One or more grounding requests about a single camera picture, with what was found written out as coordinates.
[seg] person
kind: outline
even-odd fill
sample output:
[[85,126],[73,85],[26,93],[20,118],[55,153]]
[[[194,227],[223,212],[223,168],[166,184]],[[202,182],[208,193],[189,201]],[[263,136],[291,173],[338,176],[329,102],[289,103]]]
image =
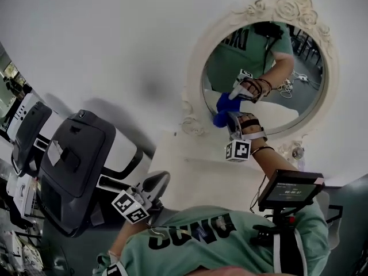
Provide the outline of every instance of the person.
[[5,205],[9,208],[10,222],[18,226],[23,230],[33,228],[34,224],[30,221],[23,219],[16,204],[13,201],[13,197],[9,196],[6,192],[6,181],[0,179],[0,208],[6,209]]
[[[240,122],[255,118],[247,114]],[[243,132],[250,134],[260,130],[259,125],[252,125]],[[297,171],[273,149],[260,149],[264,146],[263,139],[252,140],[251,152],[258,149],[254,158],[268,178],[276,169]],[[294,216],[303,242],[308,275],[320,275],[329,255],[328,228],[323,214],[314,200]],[[257,224],[274,226],[262,216],[216,206],[183,210],[155,228],[147,227],[142,221],[135,225],[125,223],[109,252],[98,256],[99,265],[93,274],[102,275],[111,260],[114,264],[120,259],[129,276],[285,275],[273,273],[272,246],[250,243],[250,238],[258,234],[252,228]]]
[[[267,33],[270,26],[277,26],[281,30],[278,40],[262,34]],[[256,80],[256,84],[260,85],[267,95],[271,88],[283,84],[293,72],[293,68],[294,56],[289,29],[281,22],[261,22],[236,30],[216,47],[206,64],[212,89],[221,93],[232,91],[237,75],[244,69],[250,72],[254,79],[263,79]],[[254,87],[247,83],[244,87],[256,96]]]

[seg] mirror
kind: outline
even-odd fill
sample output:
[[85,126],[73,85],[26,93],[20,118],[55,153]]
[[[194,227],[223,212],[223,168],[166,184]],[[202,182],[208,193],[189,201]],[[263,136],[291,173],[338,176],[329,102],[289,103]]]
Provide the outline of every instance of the mirror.
[[312,111],[323,89],[324,62],[319,47],[303,30],[283,22],[244,26],[214,49],[202,75],[203,95],[213,115],[218,112],[221,94],[233,90],[241,70],[273,86],[256,103],[240,104],[240,111],[257,116],[268,134],[300,122]]

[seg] hand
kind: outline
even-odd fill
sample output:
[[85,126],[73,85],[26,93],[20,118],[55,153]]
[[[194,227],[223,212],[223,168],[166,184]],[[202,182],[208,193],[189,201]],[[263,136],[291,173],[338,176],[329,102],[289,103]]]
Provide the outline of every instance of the hand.
[[[262,95],[268,95],[268,93],[271,91],[270,86],[266,82],[264,82],[260,79],[254,79],[253,83],[258,87],[259,91],[262,92],[261,93]],[[241,85],[245,89],[247,89],[250,93],[252,93],[254,95],[254,97],[260,96],[257,89],[255,87],[251,86],[249,83],[243,82]]]
[[[242,115],[241,117],[238,117],[238,120],[240,123],[246,122],[248,120],[254,120],[254,119],[257,120],[257,118],[251,113],[247,113],[247,114]],[[259,125],[252,125],[252,126],[248,126],[244,128],[241,131],[243,132],[243,134],[252,134],[252,133],[260,132],[262,131],[262,129]],[[251,151],[254,151],[257,148],[266,146],[266,145],[267,144],[263,138],[253,139],[251,143]]]

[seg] screen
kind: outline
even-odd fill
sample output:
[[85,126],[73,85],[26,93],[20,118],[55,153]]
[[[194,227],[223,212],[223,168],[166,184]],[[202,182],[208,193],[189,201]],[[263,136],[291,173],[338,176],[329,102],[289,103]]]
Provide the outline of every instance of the screen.
[[316,186],[315,184],[277,183],[267,200],[305,201]]

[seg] blue object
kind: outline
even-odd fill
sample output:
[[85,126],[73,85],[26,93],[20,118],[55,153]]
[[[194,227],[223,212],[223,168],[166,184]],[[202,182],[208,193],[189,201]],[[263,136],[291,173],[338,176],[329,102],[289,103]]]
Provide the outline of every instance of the blue object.
[[215,115],[213,124],[218,128],[227,126],[229,118],[227,112],[240,111],[240,103],[243,99],[240,97],[235,97],[233,100],[230,100],[229,95],[230,93],[222,93],[221,97],[217,101],[216,108],[218,114]]

